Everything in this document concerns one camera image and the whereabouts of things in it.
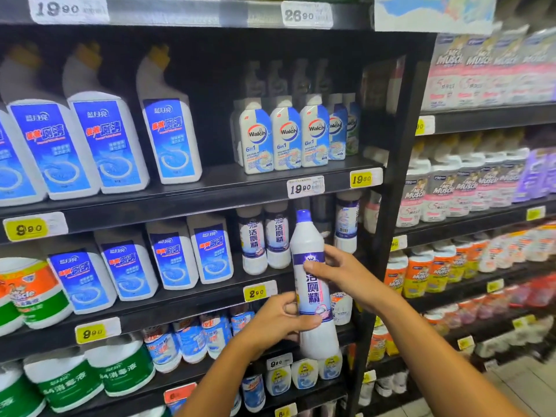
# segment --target blue label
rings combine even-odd
[[[149,234],[149,237],[155,251],[162,283],[173,287],[191,284],[180,243],[180,235],[177,232],[172,232],[169,234]]]
[[[198,317],[189,317],[173,324],[181,352],[192,357],[205,349],[207,338]]]
[[[182,407],[182,405],[185,404],[186,401],[187,401],[187,398],[186,399],[180,399],[179,401],[174,401],[174,402],[168,404],[168,408],[170,409],[170,413],[172,415],[176,415],[178,410]]]
[[[252,218],[238,219],[241,250],[245,257],[254,259],[265,254],[265,232],[262,228],[262,213]]]
[[[207,335],[208,350],[220,354],[232,339],[228,318],[224,315],[215,316],[212,319],[205,320],[202,327]]]
[[[102,244],[101,249],[120,296],[132,298],[151,292],[132,240]]]
[[[245,405],[249,408],[257,408],[265,400],[265,387],[262,383],[262,375],[243,379],[241,381],[241,389],[244,392]]]
[[[49,255],[49,258],[75,310],[108,303],[108,296],[85,249]]]
[[[143,105],[162,176],[194,175],[180,100],[144,99]]]
[[[114,100],[74,102],[104,187],[141,183],[118,103]]]
[[[206,280],[215,280],[230,274],[229,252],[222,224],[196,228],[195,240]]]
[[[50,192],[91,188],[57,104],[12,105],[10,109]]]
[[[329,159],[343,160],[346,157],[346,141],[348,139],[348,111],[343,104],[335,104],[330,115],[330,149]]]
[[[232,316],[230,320],[232,322],[233,336],[236,336],[254,317],[255,312],[251,310],[240,315]]]
[[[322,105],[316,105],[316,117],[303,129],[303,160],[316,166],[328,163],[330,117]]]
[[[244,123],[247,137],[242,135],[242,147],[244,150],[244,163],[247,169],[256,168],[259,172],[274,170],[274,141],[272,139],[272,125],[270,117],[262,109],[250,112],[250,116]]]
[[[36,194],[0,122],[0,200]]]
[[[290,228],[286,212],[267,212],[265,221],[266,248],[271,252],[285,252],[290,246]]]
[[[145,336],[145,345],[151,355],[154,364],[166,364],[174,360],[180,353],[177,345],[177,337],[171,332],[160,333],[162,327]]]
[[[324,252],[300,253],[293,255],[293,259],[299,314],[320,315],[323,322],[332,320],[328,285],[303,269],[303,264],[307,260],[324,263]]]

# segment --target hand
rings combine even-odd
[[[240,339],[250,348],[251,361],[276,344],[288,338],[299,340],[296,332],[315,329],[322,322],[319,315],[297,315],[295,292],[270,297],[255,317],[233,339]]]
[[[373,313],[376,313],[379,301],[393,299],[392,294],[396,294],[395,291],[379,281],[353,255],[330,245],[324,245],[324,253],[326,263],[332,266],[306,261],[303,264],[305,271],[320,279],[332,281],[351,295],[360,306]]]

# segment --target disinfectant bottle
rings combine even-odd
[[[475,152],[480,142],[480,132],[460,136],[455,152],[462,159],[462,167],[458,169],[455,179],[454,198],[448,210],[448,217],[465,216],[469,214],[477,200],[479,176],[485,164],[482,152]]]
[[[146,227],[164,289],[195,287],[199,272],[185,219],[152,221]]]
[[[101,377],[108,396],[128,395],[155,377],[155,366],[139,332],[92,343],[85,357]]]
[[[182,358],[180,346],[176,334],[172,332],[168,323],[145,328],[141,333],[158,372],[169,373],[180,365]]]
[[[102,193],[143,190],[149,172],[127,103],[98,81],[100,47],[79,44],[66,61],[64,94],[100,173]]]
[[[301,166],[319,167],[328,164],[330,150],[330,117],[320,94],[307,95],[301,110]]]
[[[500,166],[498,182],[492,196],[493,208],[511,205],[530,153],[528,147],[520,146],[524,136],[525,129],[516,127],[506,130],[504,138],[500,139],[499,147],[505,152],[506,159]]]
[[[476,202],[471,205],[472,212],[485,211],[492,205],[500,168],[506,160],[506,152],[499,148],[502,138],[503,135],[499,131],[485,132],[477,146],[477,152],[485,155],[485,164],[479,173]]]
[[[94,231],[106,267],[121,301],[149,299],[155,295],[158,280],[137,227]]]
[[[298,111],[301,111],[306,105],[304,104],[306,95],[311,93],[311,81],[307,77],[308,65],[309,60],[306,58],[298,58],[294,63],[294,71],[291,76],[291,98],[294,102],[294,107]]]
[[[274,150],[274,169],[301,167],[301,117],[292,107],[290,96],[272,99],[276,108],[270,114]]]
[[[23,369],[55,413],[83,405],[104,388],[79,347],[32,355],[24,359]]]
[[[36,46],[15,45],[0,65],[0,96],[17,123],[52,200],[92,196],[101,179],[79,122],[66,99],[38,86]]]
[[[73,306],[48,266],[46,255],[34,241],[2,246],[0,280],[31,329],[52,326],[73,312]]]
[[[347,190],[336,194],[334,246],[347,253],[354,253],[357,249],[357,218],[360,197],[361,190]]]
[[[428,156],[430,159],[431,171],[421,214],[421,220],[424,222],[446,219],[454,198],[456,174],[462,167],[459,155],[452,154],[458,139],[457,134],[451,134],[439,139],[429,139],[425,143],[425,157]]]
[[[244,65],[244,75],[241,81],[241,93],[246,98],[266,97],[266,83],[260,78],[261,62],[248,61]]]
[[[315,360],[325,359],[338,351],[339,344],[332,320],[328,284],[303,269],[307,260],[324,263],[324,239],[311,222],[308,210],[297,211],[297,224],[290,247],[299,314],[318,314],[323,319],[319,327],[300,334],[301,353]]]
[[[164,81],[168,46],[154,46],[137,70],[137,96],[156,157],[162,184],[190,183],[201,178],[201,158],[189,98]]]
[[[272,60],[268,65],[266,93],[271,98],[288,95],[288,80],[284,77],[283,67],[282,60]]]
[[[288,201],[265,203],[265,237],[268,265],[284,269],[291,263]]]
[[[261,107],[261,98],[245,99],[239,116],[241,148],[246,174],[274,170],[274,140],[270,117]]]
[[[332,93],[332,79],[328,72],[328,58],[319,58],[317,61],[313,88],[315,93],[322,95],[325,104],[330,104],[328,97]]]
[[[233,101],[233,111],[230,114],[230,134],[232,135],[233,160],[243,167],[243,153],[240,137],[240,114],[245,109],[245,101],[236,99]]]
[[[226,218],[212,213],[187,217],[191,244],[203,284],[232,278],[233,262]]]
[[[198,316],[172,323],[184,360],[195,364],[207,355],[207,336]]]
[[[259,275],[266,271],[268,261],[265,250],[265,231],[262,206],[236,208],[240,227],[243,268],[249,275]]]
[[[44,239],[41,246],[76,315],[114,304],[118,294],[90,234]]]
[[[0,404],[6,417],[37,417],[46,400],[23,374],[21,364],[11,361],[0,365]]]
[[[347,111],[346,155],[357,155],[359,152],[359,125],[361,108],[355,101],[355,93],[344,93],[342,96]]]
[[[330,115],[328,158],[330,160],[344,160],[346,158],[346,140],[348,136],[348,109],[342,104],[342,94],[330,94],[326,109]]]
[[[0,207],[40,202],[45,197],[41,171],[0,102]]]

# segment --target price tag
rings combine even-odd
[[[330,29],[334,26],[332,7],[328,3],[282,1],[282,22],[287,28]]]
[[[268,359],[266,361],[266,369],[267,370],[274,370],[278,369],[279,367],[287,366],[288,364],[292,364],[294,362],[294,356],[292,353],[282,354],[281,356],[274,357],[273,359]]]
[[[546,216],[546,206],[537,206],[536,208],[527,209],[526,221],[534,221],[544,218]]]
[[[110,22],[106,0],[29,0],[29,10],[39,25]]]
[[[294,417],[294,415],[297,415],[297,405],[295,403],[274,410],[274,417]]]
[[[92,343],[122,333],[119,317],[109,317],[96,322],[84,323],[75,327],[75,339],[78,344]]]
[[[63,212],[38,213],[2,221],[4,231],[10,241],[23,241],[32,238],[59,236],[69,232]]]
[[[512,320],[511,323],[514,325],[514,328],[523,329],[529,325],[532,325],[536,321],[537,318],[535,317],[535,315],[527,315],[527,316],[518,317],[517,319]]]
[[[290,199],[322,195],[324,193],[324,175],[288,180],[286,187],[288,188],[288,197]]]
[[[244,299],[247,303],[250,301],[265,299],[267,297],[278,294],[276,281],[266,281],[261,284],[247,285],[244,287]]]
[[[349,186],[351,189],[379,186],[382,182],[382,168],[358,169],[357,171],[351,171],[349,174]]]
[[[496,359],[492,359],[489,361],[485,361],[484,366],[487,372],[492,372],[493,370],[498,368],[498,362],[496,361]]]
[[[458,347],[460,351],[467,350],[468,348],[475,347],[475,341],[473,340],[473,336],[469,335],[465,338],[461,338],[458,340]]]
[[[486,284],[486,292],[488,293],[500,291],[502,288],[504,288],[504,279],[490,281]]]
[[[392,239],[392,247],[390,248],[390,251],[395,252],[396,250],[401,250],[403,248],[407,248],[406,234],[403,234],[402,236],[394,237]]]
[[[186,399],[188,396],[191,395],[191,392],[193,392],[193,389],[195,389],[196,386],[197,382],[193,382],[184,386],[178,386],[164,391],[164,403],[171,404],[176,401]]]
[[[363,374],[363,383],[371,383],[376,380],[376,370],[368,370]]]
[[[435,131],[435,118],[434,116],[421,116],[417,121],[416,136],[423,136],[425,134],[434,134]]]

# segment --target white bottle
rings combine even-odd
[[[108,396],[131,394],[148,384],[156,374],[138,332],[92,343],[85,357],[98,372]]]
[[[525,129],[518,127],[507,130],[504,138],[500,139],[499,148],[506,154],[506,159],[500,166],[498,181],[492,196],[491,207],[493,208],[511,205],[525,169],[525,161],[529,157],[530,149],[519,146],[524,136]]]
[[[180,347],[168,323],[145,328],[141,333],[158,372],[169,373],[180,365],[182,358]]]
[[[6,417],[37,417],[46,407],[46,400],[23,374],[16,361],[0,365],[0,404]]]
[[[212,213],[187,217],[197,270],[203,284],[232,278],[233,262],[226,218]]]
[[[24,359],[23,369],[55,413],[73,410],[104,389],[79,347],[32,355]]]
[[[44,239],[41,246],[76,315],[114,304],[118,294],[90,234]]]
[[[319,167],[328,164],[330,150],[328,111],[320,94],[307,95],[301,110],[301,166]]]
[[[73,312],[73,306],[48,266],[46,255],[35,241],[2,246],[0,275],[12,303],[29,328],[52,326]]]
[[[459,155],[451,154],[458,143],[457,134],[429,141],[425,145],[425,156],[430,158],[431,171],[427,181],[421,220],[440,222],[446,219],[454,199],[456,174],[462,167],[462,159]]]
[[[288,80],[282,77],[283,67],[282,60],[272,60],[268,65],[266,85],[267,94],[271,98],[288,95]]]
[[[286,392],[291,386],[291,367],[280,367],[278,369],[269,370],[266,373],[266,390],[272,396],[280,395]]]
[[[482,152],[485,156],[485,164],[480,170],[476,202],[471,205],[472,212],[485,211],[492,205],[500,168],[506,160],[506,152],[498,148],[503,137],[501,131],[486,132],[477,146],[477,152]]]
[[[319,378],[319,362],[312,359],[296,361],[291,365],[291,377],[298,389],[309,389]]]
[[[40,202],[45,197],[41,172],[0,102],[0,207]]]
[[[172,323],[180,344],[184,360],[188,363],[199,363],[207,355],[207,336],[198,316],[188,317]]]
[[[245,109],[245,101],[236,99],[233,101],[233,111],[230,114],[230,134],[232,135],[233,160],[243,167],[243,153],[240,137],[240,114]]]
[[[246,174],[274,170],[272,125],[261,109],[261,98],[245,99],[245,110],[239,116],[241,149]]]
[[[266,271],[268,261],[265,250],[265,232],[262,206],[236,208],[240,227],[240,240],[244,271],[249,275],[260,275]]]
[[[102,193],[143,190],[149,172],[127,103],[103,88],[97,73],[100,47],[79,44],[64,66],[62,85],[69,107],[80,124],[81,138],[93,155]]]
[[[241,381],[245,407],[251,413],[258,413],[265,406],[266,395],[262,375],[251,376]]]
[[[294,63],[294,72],[291,77],[291,98],[296,110],[301,110],[305,104],[305,96],[311,91],[311,81],[307,77],[307,66],[309,60],[298,58]]]
[[[66,100],[38,87],[42,65],[34,45],[13,46],[0,65],[0,97],[17,123],[52,200],[98,193],[93,155]]]
[[[332,316],[334,317],[334,325],[346,325],[351,320],[351,310],[353,308],[353,299],[343,291],[330,294],[330,305],[332,307]]]
[[[455,179],[454,198],[448,210],[448,217],[465,216],[477,202],[477,188],[481,169],[485,164],[482,152],[475,152],[480,142],[480,132],[462,135],[456,146],[456,153],[462,159],[462,167]]]
[[[348,109],[342,104],[341,93],[330,94],[326,110],[330,116],[330,148],[328,150],[328,158],[330,160],[344,160],[346,158],[346,143],[348,139]]]
[[[266,97],[266,83],[263,79],[259,78],[260,74],[260,61],[248,61],[245,63],[241,91],[246,98]]]
[[[361,125],[361,108],[355,101],[355,93],[344,93],[344,106],[347,111],[346,155],[357,155],[359,152],[359,127]]]
[[[319,360],[319,376],[323,380],[330,380],[340,376],[342,371],[342,352],[338,350],[336,354],[324,360]]]
[[[292,107],[290,96],[272,99],[270,114],[274,150],[274,169],[283,171],[301,167],[301,117]]]
[[[301,353],[311,359],[325,359],[336,354],[339,344],[332,320],[328,284],[303,269],[306,260],[324,263],[324,239],[311,222],[308,210],[297,211],[297,224],[290,247],[299,314],[318,314],[323,318],[320,326],[300,334]]]
[[[152,221],[146,227],[164,289],[195,287],[199,272],[185,219]]]
[[[137,96],[160,182],[190,183],[201,178],[201,158],[189,98],[164,81],[164,70],[169,62],[166,45],[151,48],[137,70]]]
[[[320,93],[323,96],[323,101],[326,104],[330,103],[328,97],[332,93],[332,79],[330,78],[327,69],[328,58],[319,58],[316,63],[315,82],[313,85],[313,90],[315,93]]]
[[[336,194],[334,246],[347,253],[355,253],[357,250],[357,218],[360,197],[361,190],[346,190]]]
[[[158,280],[141,230],[133,226],[98,230],[94,231],[94,239],[121,301],[155,295]]]
[[[265,237],[268,265],[284,269],[291,263],[288,201],[265,203]]]

